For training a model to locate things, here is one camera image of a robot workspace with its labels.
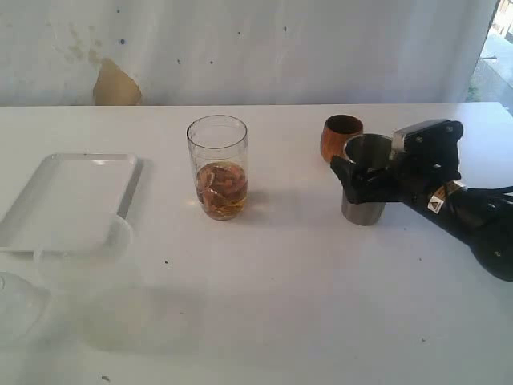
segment brown wooden cup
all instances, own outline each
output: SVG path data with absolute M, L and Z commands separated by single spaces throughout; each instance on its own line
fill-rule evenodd
M 349 138 L 361 134 L 363 123 L 351 115 L 335 115 L 326 120 L 321 137 L 321 154 L 331 162 L 333 156 L 344 156 L 344 144 Z

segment plastic tray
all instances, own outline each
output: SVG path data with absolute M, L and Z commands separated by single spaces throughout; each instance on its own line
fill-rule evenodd
M 57 225 L 99 213 L 125 218 L 140 167 L 129 154 L 47 156 L 0 222 L 0 251 L 33 252 L 55 239 Z

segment table surface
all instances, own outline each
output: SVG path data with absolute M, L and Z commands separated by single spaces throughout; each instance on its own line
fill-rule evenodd
M 137 274 L 112 281 L 137 278 L 87 308 L 87 327 L 55 295 L 36 337 L 0 351 L 2 385 L 511 384 L 513 284 L 404 205 L 372 227 L 346 221 L 319 152 L 340 113 L 386 135 L 461 120 L 463 181 L 512 182 L 513 119 L 498 103 L 1 108 L 1 215 L 52 152 L 144 163 L 127 215 Z M 233 221 L 206 217 L 193 188 L 185 131 L 211 114 L 249 129 L 248 203 Z M 30 255 L 0 266 L 42 285 Z

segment amber liquid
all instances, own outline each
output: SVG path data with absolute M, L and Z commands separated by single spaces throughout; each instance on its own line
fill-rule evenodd
M 196 174 L 196 194 L 209 217 L 226 221 L 244 207 L 248 180 L 244 169 L 232 162 L 215 162 Z

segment clear drinking glass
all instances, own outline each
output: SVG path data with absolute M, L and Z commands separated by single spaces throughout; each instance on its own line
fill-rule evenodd
M 248 129 L 231 116 L 205 116 L 187 130 L 196 194 L 212 219 L 234 218 L 248 195 Z

